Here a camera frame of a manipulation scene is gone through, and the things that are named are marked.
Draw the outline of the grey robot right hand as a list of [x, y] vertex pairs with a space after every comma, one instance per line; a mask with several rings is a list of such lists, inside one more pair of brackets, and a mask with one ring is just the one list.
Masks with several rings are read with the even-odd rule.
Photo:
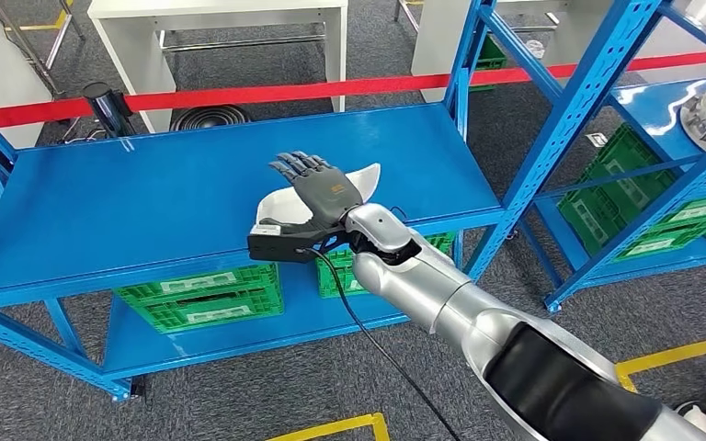
[[363, 203], [354, 184], [337, 167], [318, 155], [279, 153], [268, 165], [283, 175], [313, 216], [305, 223], [264, 218], [259, 224], [278, 225], [283, 233], [317, 232], [336, 227], [345, 214]]

